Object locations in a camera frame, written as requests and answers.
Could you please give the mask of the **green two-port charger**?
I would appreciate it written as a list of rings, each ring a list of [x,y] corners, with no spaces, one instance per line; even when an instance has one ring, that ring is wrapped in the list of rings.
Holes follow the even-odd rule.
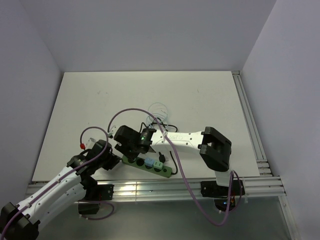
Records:
[[[164,166],[163,163],[160,162],[160,161],[155,160],[155,161],[153,162],[153,168],[154,168],[154,169],[162,170],[162,169],[163,169],[163,166]]]

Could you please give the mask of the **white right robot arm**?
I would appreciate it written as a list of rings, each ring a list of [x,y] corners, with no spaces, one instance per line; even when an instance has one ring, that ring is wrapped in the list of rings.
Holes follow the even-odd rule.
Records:
[[[164,152],[188,153],[201,157],[205,165],[215,172],[216,189],[222,195],[229,194],[234,183],[230,179],[230,156],[232,143],[213,127],[198,132],[169,132],[145,128],[141,133],[122,125],[113,139],[115,149],[130,160],[139,154]]]

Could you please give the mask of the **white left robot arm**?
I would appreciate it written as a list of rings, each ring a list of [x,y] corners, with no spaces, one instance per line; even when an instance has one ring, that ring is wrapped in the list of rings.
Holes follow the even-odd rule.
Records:
[[[110,200],[92,177],[100,168],[112,170],[121,158],[104,140],[73,156],[66,166],[40,190],[17,204],[7,203],[0,212],[2,240],[35,240],[40,229],[74,202],[99,205]]]

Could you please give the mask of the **blue charger cube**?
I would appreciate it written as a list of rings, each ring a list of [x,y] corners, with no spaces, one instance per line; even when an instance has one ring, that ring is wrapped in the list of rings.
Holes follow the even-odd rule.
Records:
[[[144,164],[145,164],[146,167],[152,168],[152,167],[153,167],[153,164],[154,164],[154,161],[155,161],[154,159],[147,157],[147,158],[144,160]]]

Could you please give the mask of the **green power strip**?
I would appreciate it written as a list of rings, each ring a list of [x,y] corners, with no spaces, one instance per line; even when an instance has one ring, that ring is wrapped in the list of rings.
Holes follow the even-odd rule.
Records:
[[[130,167],[158,175],[164,178],[170,178],[172,176],[173,170],[171,167],[164,165],[159,160],[153,158],[141,158],[136,157],[135,159],[129,159],[126,156],[122,157],[122,163]]]

